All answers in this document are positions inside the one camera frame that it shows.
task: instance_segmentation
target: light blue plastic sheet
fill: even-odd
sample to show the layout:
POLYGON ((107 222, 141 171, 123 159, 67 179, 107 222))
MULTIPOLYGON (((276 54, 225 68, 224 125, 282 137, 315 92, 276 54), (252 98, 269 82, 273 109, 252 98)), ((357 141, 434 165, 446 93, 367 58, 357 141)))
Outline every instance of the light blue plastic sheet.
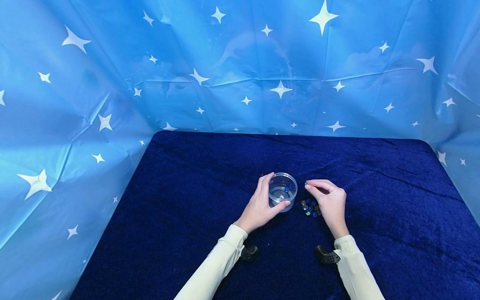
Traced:
POLYGON ((476 0, 2 1, 0 299, 71 295, 161 129, 421 139, 479 220, 479 17, 476 0))

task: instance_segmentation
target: black object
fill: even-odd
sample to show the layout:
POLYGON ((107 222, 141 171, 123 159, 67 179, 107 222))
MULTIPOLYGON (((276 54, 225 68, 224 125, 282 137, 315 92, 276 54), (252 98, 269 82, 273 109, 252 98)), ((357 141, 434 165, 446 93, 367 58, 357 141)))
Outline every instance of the black object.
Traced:
POLYGON ((245 262, 253 262, 258 256, 258 248, 255 245, 245 246, 241 251, 240 259, 245 262))
POLYGON ((327 252, 324 246, 318 245, 315 247, 315 255, 318 260, 323 264, 336 264, 340 261, 340 256, 335 252, 327 252))

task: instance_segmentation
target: cream long sleeve shirt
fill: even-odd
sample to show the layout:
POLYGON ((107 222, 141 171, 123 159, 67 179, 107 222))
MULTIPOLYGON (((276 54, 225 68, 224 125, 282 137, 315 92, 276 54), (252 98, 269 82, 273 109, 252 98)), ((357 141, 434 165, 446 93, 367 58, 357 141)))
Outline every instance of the cream long sleeve shirt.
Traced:
MULTIPOLYGON (((228 275, 243 250, 248 234, 230 225, 218 243, 190 277, 174 300, 211 300, 222 279, 228 275)), ((335 240, 340 277, 351 300, 384 300, 363 253, 351 235, 335 240)))

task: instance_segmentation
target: dark blue velvet cloth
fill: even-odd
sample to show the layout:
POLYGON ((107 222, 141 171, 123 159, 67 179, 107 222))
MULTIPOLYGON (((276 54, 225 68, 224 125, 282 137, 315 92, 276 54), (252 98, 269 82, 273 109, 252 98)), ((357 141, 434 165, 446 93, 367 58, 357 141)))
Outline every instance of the dark blue velvet cloth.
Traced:
POLYGON ((296 178, 295 206, 249 236, 259 257, 215 299, 348 299, 314 257, 332 235, 299 205, 320 178, 347 191, 348 228, 386 299, 480 299, 479 226, 424 142, 188 132, 154 136, 72 299, 173 299, 271 171, 296 178))

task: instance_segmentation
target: cuff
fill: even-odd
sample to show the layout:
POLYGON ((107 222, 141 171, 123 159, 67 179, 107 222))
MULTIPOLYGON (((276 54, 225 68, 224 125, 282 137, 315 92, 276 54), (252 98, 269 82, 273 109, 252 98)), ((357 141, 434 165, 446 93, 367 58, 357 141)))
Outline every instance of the cuff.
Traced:
POLYGON ((227 230, 227 233, 221 240, 229 243, 233 247, 240 249, 243 246, 243 241, 245 241, 248 237, 248 234, 236 225, 230 225, 227 230))
POLYGON ((344 237, 336 239, 334 242, 334 246, 335 249, 340 250, 341 255, 338 254, 338 251, 335 251, 335 253, 337 253, 340 257, 360 253, 360 249, 358 248, 355 239, 351 235, 346 235, 344 237))

